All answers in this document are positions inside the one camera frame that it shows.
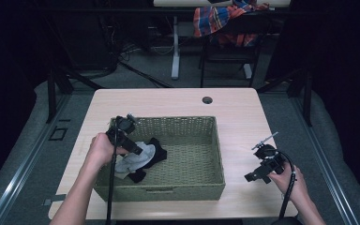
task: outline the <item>wooden table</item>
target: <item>wooden table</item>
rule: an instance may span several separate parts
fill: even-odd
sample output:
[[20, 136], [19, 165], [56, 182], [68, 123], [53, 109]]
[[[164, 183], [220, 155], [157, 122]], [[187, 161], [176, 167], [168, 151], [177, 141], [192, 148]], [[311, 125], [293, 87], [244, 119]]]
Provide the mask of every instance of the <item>wooden table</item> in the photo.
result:
[[[213, 99], [204, 104], [203, 97]], [[218, 201], [113, 202], [112, 218], [194, 219], [277, 217], [282, 204], [274, 182], [248, 182], [244, 175], [260, 166], [251, 148], [271, 135], [262, 104], [250, 88], [101, 89], [96, 91], [56, 194], [67, 194], [89, 144], [116, 115], [140, 117], [215, 116], [226, 187]], [[267, 143], [275, 146], [273, 139]], [[52, 218], [61, 202], [54, 202]], [[105, 219], [107, 204], [93, 190], [87, 219]], [[288, 216], [297, 211], [290, 202]]]

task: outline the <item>white cloth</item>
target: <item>white cloth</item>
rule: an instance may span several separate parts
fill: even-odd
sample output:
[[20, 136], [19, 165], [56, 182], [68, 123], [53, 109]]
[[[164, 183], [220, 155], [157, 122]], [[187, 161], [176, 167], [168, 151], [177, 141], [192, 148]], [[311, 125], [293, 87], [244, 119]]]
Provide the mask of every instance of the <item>white cloth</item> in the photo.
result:
[[139, 155], [129, 153], [115, 165], [115, 171], [118, 173], [132, 173], [143, 167], [154, 157], [156, 152], [153, 144], [145, 144], [144, 142], [136, 142], [141, 147], [142, 152]]

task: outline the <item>chair leg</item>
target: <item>chair leg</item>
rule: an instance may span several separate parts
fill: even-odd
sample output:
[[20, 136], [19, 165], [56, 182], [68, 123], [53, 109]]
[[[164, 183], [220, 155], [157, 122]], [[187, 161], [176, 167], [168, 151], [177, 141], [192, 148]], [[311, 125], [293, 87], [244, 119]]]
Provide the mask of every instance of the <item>chair leg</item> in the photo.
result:
[[200, 87], [203, 88], [203, 78], [204, 78], [204, 59], [201, 60], [201, 84]]
[[253, 64], [252, 75], [250, 76], [249, 87], [252, 87], [252, 84], [253, 84], [253, 81], [254, 81], [254, 75], [255, 75], [255, 72], [256, 72], [256, 67], [257, 67], [257, 61]]

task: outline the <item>black cloth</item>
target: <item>black cloth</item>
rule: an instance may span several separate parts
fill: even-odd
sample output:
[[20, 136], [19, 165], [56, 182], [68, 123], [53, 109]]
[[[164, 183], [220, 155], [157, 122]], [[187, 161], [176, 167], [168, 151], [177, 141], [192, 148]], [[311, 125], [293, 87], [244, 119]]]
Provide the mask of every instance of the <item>black cloth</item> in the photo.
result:
[[165, 160], [168, 157], [168, 151], [166, 151], [160, 146], [158, 139], [152, 138], [148, 144], [153, 144], [156, 148], [156, 152], [153, 158], [151, 158], [151, 160], [143, 167], [136, 170], [136, 172], [130, 173], [128, 175], [128, 177], [136, 184], [141, 182], [144, 179], [144, 177], [147, 175], [147, 173], [143, 171], [143, 169], [149, 169], [152, 166], [154, 166], [156, 163]]

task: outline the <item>woven basket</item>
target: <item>woven basket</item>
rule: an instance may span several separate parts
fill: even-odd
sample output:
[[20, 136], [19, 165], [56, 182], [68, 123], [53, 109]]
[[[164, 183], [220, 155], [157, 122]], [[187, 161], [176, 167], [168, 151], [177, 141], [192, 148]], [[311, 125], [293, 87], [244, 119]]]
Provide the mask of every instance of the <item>woven basket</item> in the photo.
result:
[[[128, 136], [148, 143], [157, 138], [168, 158], [144, 171], [138, 183], [130, 178], [113, 181], [114, 202], [218, 200], [225, 187], [216, 118], [138, 118], [140, 124]], [[110, 166], [101, 169], [95, 191], [108, 200]]]

